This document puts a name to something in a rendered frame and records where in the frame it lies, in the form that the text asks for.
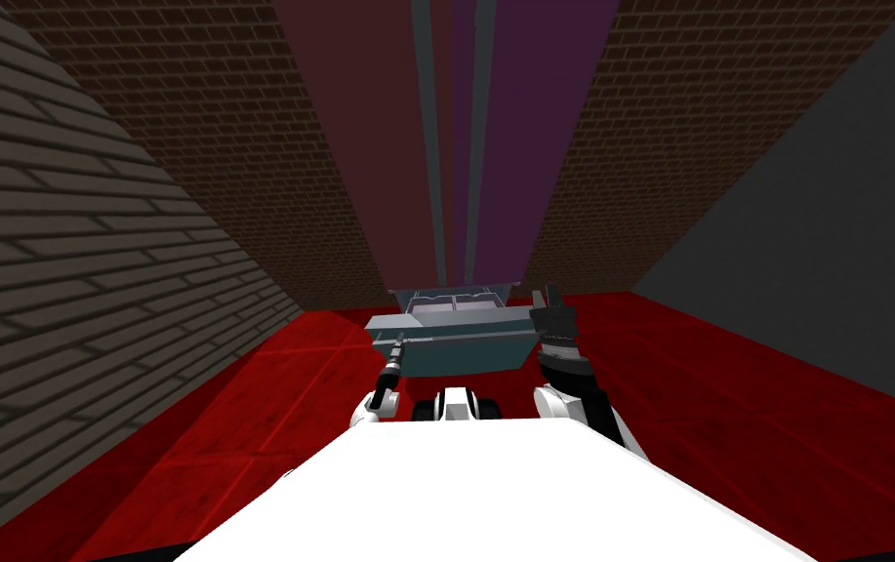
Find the dark red and purple cabinet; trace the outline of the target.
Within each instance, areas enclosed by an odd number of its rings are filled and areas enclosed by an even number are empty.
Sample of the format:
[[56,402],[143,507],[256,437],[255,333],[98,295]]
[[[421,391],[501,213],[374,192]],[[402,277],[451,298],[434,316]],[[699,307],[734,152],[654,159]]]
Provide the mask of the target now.
[[273,0],[384,286],[522,282],[621,0]]

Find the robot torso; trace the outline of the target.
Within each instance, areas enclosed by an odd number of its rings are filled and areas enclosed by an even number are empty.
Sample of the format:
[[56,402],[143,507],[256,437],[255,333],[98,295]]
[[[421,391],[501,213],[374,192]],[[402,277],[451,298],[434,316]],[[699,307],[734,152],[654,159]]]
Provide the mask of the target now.
[[362,421],[178,562],[815,562],[570,418]]

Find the grey-blue open drawer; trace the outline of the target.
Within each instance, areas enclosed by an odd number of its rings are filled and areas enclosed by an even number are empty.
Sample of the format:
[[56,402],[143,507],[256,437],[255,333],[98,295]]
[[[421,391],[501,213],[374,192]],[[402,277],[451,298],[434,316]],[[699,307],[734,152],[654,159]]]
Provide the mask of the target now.
[[511,284],[398,291],[399,313],[365,325],[372,347],[388,358],[405,334],[403,378],[515,370],[538,343],[529,305],[508,305]]

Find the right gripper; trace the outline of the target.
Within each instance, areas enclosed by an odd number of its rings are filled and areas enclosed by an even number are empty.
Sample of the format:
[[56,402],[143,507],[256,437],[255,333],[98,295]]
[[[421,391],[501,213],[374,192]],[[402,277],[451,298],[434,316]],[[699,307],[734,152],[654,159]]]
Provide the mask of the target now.
[[541,344],[576,344],[579,336],[577,310],[564,305],[564,298],[555,284],[546,285],[546,297],[541,290],[533,290],[532,306],[530,318]]

